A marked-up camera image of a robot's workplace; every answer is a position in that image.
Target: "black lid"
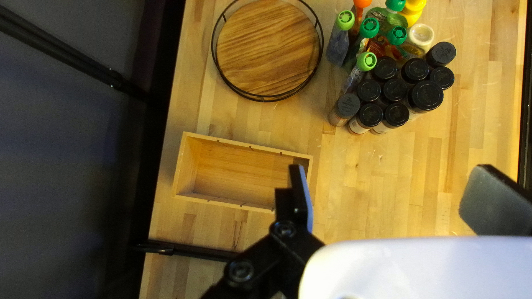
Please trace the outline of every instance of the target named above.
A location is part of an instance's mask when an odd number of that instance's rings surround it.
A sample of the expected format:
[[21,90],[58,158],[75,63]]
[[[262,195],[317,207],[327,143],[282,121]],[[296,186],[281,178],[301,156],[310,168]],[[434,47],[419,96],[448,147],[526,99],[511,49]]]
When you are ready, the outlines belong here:
[[359,120],[366,127],[374,127],[383,120],[383,110],[374,103],[368,103],[360,108]]
[[365,79],[357,86],[356,93],[361,101],[375,101],[380,95],[380,85],[373,79]]
[[390,79],[384,83],[384,97],[391,102],[397,102],[404,99],[406,92],[408,92],[408,87],[401,79]]
[[380,81],[386,81],[392,79],[397,74],[397,63],[395,60],[388,56],[379,57],[377,64],[371,70],[371,75],[374,79]]
[[401,69],[403,79],[411,84],[424,80],[429,75],[429,65],[421,58],[408,60]]
[[440,41],[434,45],[425,55],[427,63],[433,67],[444,67],[456,56],[456,48],[453,44]]
[[430,72],[429,79],[437,83],[442,89],[448,89],[454,83],[454,73],[449,68],[438,67]]
[[360,100],[355,94],[344,94],[336,102],[336,113],[341,118],[351,118],[360,108]]
[[410,116],[408,108],[401,103],[393,103],[384,112],[384,119],[392,126],[399,127],[404,125]]
[[421,81],[410,89],[408,103],[420,110],[430,111],[438,108],[443,101],[442,88],[432,81]]

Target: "black metal wire rim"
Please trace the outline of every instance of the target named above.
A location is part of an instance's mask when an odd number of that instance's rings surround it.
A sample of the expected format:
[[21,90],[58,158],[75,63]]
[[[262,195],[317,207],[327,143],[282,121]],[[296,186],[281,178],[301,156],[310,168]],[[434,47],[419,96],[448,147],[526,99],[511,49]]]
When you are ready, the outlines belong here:
[[320,61],[321,61],[321,56],[323,54],[323,28],[321,27],[321,23],[320,23],[320,21],[318,19],[318,16],[314,12],[314,10],[308,4],[306,4],[303,0],[297,0],[298,2],[302,3],[303,5],[305,5],[307,7],[307,9],[309,9],[309,11],[315,17],[316,22],[314,24],[314,28],[316,30],[317,30],[317,28],[319,28],[319,31],[317,31],[318,38],[320,39],[318,61],[316,62],[316,66],[314,67],[312,72],[309,74],[309,76],[303,82],[301,82],[298,86],[294,87],[293,89],[291,89],[291,90],[289,90],[287,92],[284,92],[284,93],[281,93],[281,94],[277,94],[277,95],[258,95],[258,94],[253,94],[253,93],[246,92],[245,90],[242,90],[242,89],[238,88],[233,83],[231,83],[231,81],[229,81],[229,79],[227,79],[223,75],[223,72],[220,69],[220,65],[218,64],[218,57],[217,57],[216,50],[215,50],[214,36],[215,36],[216,30],[217,30],[217,28],[218,28],[218,26],[220,24],[220,21],[222,19],[224,19],[224,21],[227,21],[227,19],[225,17],[225,13],[227,12],[228,9],[230,9],[238,1],[240,1],[240,0],[234,0],[233,2],[231,2],[223,10],[223,12],[218,17],[218,19],[216,21],[216,24],[214,25],[214,29],[213,29],[212,35],[211,35],[211,55],[212,55],[212,60],[214,61],[214,64],[216,65],[216,68],[218,69],[218,73],[220,74],[222,80],[226,83],[227,86],[229,86],[229,88],[231,88],[231,90],[233,90],[238,95],[240,95],[240,96],[242,96],[242,97],[244,97],[246,99],[250,99],[252,101],[256,101],[256,102],[263,102],[263,103],[277,102],[277,101],[280,101],[280,100],[283,100],[283,99],[286,99],[286,98],[289,98],[289,97],[295,95],[296,93],[298,93],[301,89],[303,89],[303,87],[305,87],[309,83],[309,81],[312,79],[312,77],[314,77],[314,74],[318,70],[318,66],[319,66]]

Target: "wooden table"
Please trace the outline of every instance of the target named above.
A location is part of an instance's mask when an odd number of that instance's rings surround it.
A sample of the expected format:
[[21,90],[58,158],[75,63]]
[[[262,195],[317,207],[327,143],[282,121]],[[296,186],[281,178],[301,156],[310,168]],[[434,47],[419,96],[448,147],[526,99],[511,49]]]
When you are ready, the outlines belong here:
[[[214,23],[231,1],[186,3],[150,238],[240,251],[273,220],[173,199],[183,131],[313,155],[314,234],[325,243],[473,234],[458,215],[471,168],[490,163],[517,176],[526,1],[429,0],[419,22],[432,26],[436,42],[456,46],[448,65],[456,82],[440,108],[382,136],[352,136],[328,124],[346,73],[325,57],[312,81],[284,101],[257,103],[232,92],[210,53]],[[327,44],[335,13],[352,2],[307,3]],[[223,266],[148,254],[140,297],[199,298]]]

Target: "open wooden box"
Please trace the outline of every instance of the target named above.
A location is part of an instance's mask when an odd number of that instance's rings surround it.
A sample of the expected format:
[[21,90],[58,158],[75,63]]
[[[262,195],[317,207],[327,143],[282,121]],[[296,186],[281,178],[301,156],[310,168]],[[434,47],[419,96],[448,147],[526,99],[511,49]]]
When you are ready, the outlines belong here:
[[271,213],[274,189],[288,186],[290,164],[301,164],[309,181],[310,155],[183,132],[175,197]]

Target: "green spout cap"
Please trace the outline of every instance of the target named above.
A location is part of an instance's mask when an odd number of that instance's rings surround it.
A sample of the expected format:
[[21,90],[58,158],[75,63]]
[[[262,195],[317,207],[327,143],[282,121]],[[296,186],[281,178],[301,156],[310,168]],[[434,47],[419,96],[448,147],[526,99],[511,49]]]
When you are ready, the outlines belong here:
[[352,11],[341,11],[336,18],[336,26],[340,30],[349,30],[355,25],[355,15]]
[[379,33],[379,21],[375,18],[365,18],[360,24],[360,36],[364,38],[372,38]]
[[405,3],[405,0],[386,0],[386,7],[393,11],[401,11]]
[[406,28],[395,26],[386,34],[386,38],[390,44],[398,46],[406,40]]
[[356,59],[356,66],[364,72],[370,71],[377,64],[377,57],[372,52],[360,53]]

